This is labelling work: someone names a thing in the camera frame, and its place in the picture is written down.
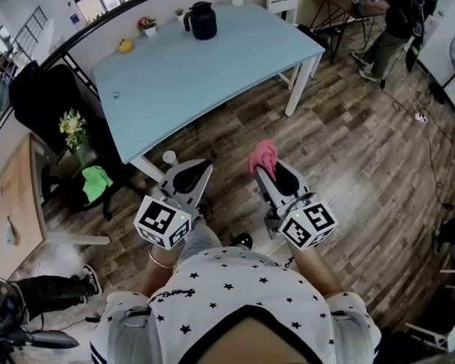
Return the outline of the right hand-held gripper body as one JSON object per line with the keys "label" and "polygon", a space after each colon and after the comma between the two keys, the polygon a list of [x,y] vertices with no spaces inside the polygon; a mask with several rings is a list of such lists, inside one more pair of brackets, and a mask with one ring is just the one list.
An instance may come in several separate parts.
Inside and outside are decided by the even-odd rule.
{"label": "right hand-held gripper body", "polygon": [[315,193],[306,193],[265,216],[271,239],[279,235],[298,250],[305,250],[324,241],[338,226],[329,204]]}

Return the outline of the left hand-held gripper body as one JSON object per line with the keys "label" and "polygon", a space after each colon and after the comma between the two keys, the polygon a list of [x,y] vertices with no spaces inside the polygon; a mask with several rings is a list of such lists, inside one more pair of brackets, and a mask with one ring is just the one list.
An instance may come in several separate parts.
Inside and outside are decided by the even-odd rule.
{"label": "left hand-held gripper body", "polygon": [[133,223],[144,240],[170,250],[192,231],[193,222],[200,216],[198,205],[190,206],[159,187],[143,198]]}

